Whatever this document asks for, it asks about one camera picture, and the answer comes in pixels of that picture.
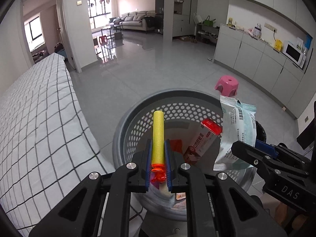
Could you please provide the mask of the person right hand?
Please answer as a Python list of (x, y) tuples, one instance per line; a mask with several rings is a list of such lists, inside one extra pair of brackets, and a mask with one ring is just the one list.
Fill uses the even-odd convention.
[(294, 209), (280, 202), (275, 209), (274, 220), (283, 228), (299, 230), (307, 220), (307, 216), (298, 214)]

